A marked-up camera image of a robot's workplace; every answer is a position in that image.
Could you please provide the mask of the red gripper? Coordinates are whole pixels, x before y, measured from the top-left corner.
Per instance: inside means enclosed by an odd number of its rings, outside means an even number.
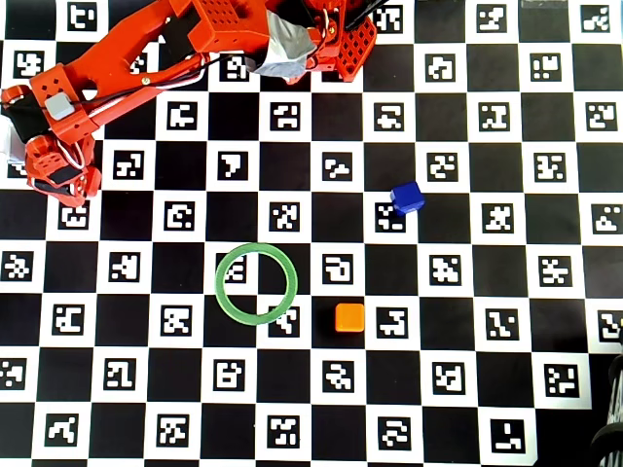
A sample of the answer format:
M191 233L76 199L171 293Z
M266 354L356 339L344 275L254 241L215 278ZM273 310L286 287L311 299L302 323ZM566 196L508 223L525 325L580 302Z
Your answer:
M81 207L86 195L96 195L101 172L93 164L92 136L69 146L51 134L31 138L25 146L27 183L68 207Z

